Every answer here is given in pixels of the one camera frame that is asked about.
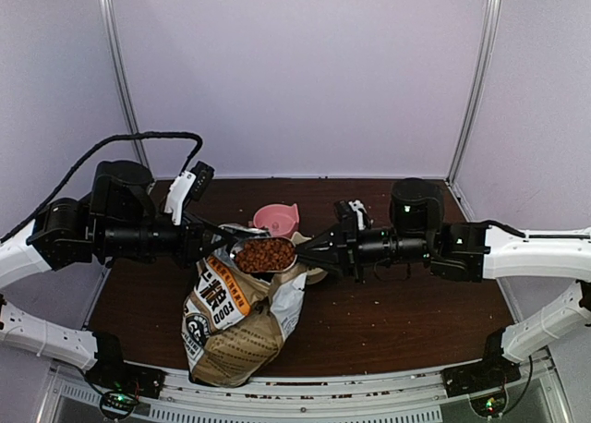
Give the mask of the dog food bag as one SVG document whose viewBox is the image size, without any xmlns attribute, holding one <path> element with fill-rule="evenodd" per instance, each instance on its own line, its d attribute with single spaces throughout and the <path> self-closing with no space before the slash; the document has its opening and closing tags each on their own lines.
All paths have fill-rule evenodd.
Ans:
<svg viewBox="0 0 591 423">
<path fill-rule="evenodd" d="M 244 273 L 226 246 L 198 261 L 196 270 L 181 323 L 189 378 L 239 387 L 278 356 L 295 330 L 308 268 L 297 263 L 285 272 Z"/>
</svg>

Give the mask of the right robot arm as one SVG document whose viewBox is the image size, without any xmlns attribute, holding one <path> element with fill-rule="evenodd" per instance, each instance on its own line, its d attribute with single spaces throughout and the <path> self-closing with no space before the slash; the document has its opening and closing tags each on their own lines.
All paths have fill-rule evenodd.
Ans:
<svg viewBox="0 0 591 423">
<path fill-rule="evenodd" d="M 367 267 L 421 263 L 454 282 L 507 277 L 571 280 L 530 317 L 492 333 L 474 366 L 479 386 L 494 386 L 538 349 L 590 323 L 590 231 L 522 231 L 498 221 L 447 224 L 440 188 L 424 179 L 392 185 L 390 226 L 374 228 L 364 205 L 341 200 L 337 224 L 295 248 L 300 262 L 361 281 Z"/>
</svg>

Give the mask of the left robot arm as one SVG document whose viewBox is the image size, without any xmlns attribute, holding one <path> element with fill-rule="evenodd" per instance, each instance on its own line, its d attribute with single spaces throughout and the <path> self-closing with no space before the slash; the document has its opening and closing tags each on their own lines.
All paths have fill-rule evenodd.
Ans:
<svg viewBox="0 0 591 423">
<path fill-rule="evenodd" d="M 99 163 L 88 195 L 50 202 L 2 241 L 1 285 L 95 260 L 153 263 L 169 256 L 187 267 L 234 242 L 215 224 L 183 212 L 213 175 L 204 163 L 197 170 L 175 180 L 159 211 L 150 195 L 153 177 L 147 167 L 125 160 Z M 125 389 L 133 380 L 117 337 L 69 329 L 31 316 L 6 300 L 1 302 L 1 342 L 97 372 L 114 390 Z"/>
</svg>

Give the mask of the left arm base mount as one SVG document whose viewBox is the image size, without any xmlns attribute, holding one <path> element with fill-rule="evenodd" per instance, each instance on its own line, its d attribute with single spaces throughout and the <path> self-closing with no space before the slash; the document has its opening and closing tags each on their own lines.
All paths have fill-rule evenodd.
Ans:
<svg viewBox="0 0 591 423">
<path fill-rule="evenodd" d="M 90 383 L 107 389 L 158 399 L 163 388 L 165 372 L 127 362 L 97 362 L 85 372 L 85 378 Z"/>
</svg>

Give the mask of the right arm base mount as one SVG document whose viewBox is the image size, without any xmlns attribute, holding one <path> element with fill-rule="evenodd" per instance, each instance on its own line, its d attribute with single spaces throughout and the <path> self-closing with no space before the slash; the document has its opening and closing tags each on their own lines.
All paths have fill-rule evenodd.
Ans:
<svg viewBox="0 0 591 423">
<path fill-rule="evenodd" d="M 507 361 L 481 360 L 461 366 L 446 368 L 441 372 L 448 397 L 478 393 L 521 379 L 517 364 Z"/>
</svg>

